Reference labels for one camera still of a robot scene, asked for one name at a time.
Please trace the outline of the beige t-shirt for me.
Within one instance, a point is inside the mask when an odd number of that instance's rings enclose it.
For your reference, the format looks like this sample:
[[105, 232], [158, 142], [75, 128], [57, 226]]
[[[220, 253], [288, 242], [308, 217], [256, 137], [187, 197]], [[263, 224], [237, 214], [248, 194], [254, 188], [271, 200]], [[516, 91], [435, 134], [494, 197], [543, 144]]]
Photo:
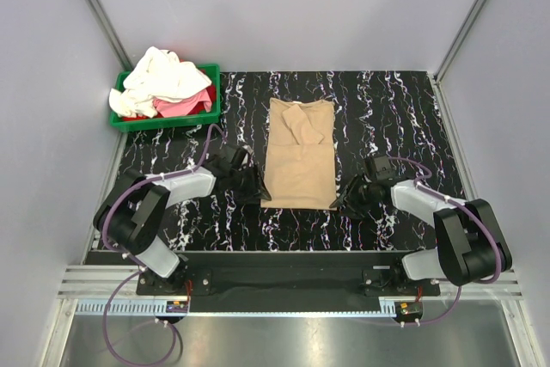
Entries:
[[270, 99], [264, 182], [268, 209], [331, 210], [337, 198], [334, 104]]

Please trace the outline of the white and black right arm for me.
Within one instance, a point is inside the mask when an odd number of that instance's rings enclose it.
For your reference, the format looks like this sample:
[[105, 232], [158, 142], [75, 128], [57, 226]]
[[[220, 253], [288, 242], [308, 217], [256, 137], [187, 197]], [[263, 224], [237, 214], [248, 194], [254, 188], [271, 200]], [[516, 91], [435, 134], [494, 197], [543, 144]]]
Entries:
[[400, 156], [373, 155], [330, 206], [361, 218], [375, 206], [392, 205], [435, 230], [437, 245], [405, 254], [390, 273], [395, 292], [409, 295], [421, 281], [445, 279], [456, 287], [492, 284], [512, 268], [512, 255], [493, 208], [484, 199], [465, 200], [427, 187], [431, 171]]

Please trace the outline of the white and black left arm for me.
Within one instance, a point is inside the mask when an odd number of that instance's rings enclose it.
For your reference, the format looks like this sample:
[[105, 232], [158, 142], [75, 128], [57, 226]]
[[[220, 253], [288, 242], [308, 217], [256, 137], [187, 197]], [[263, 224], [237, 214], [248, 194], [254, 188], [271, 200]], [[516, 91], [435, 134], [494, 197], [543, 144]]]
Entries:
[[231, 192], [240, 204], [258, 204], [272, 198], [251, 151], [225, 145], [219, 152], [204, 153], [193, 168], [166, 175], [123, 174], [93, 219], [105, 243], [120, 248], [145, 270], [144, 288], [174, 295], [188, 287], [186, 259], [160, 238], [165, 210], [191, 199]]

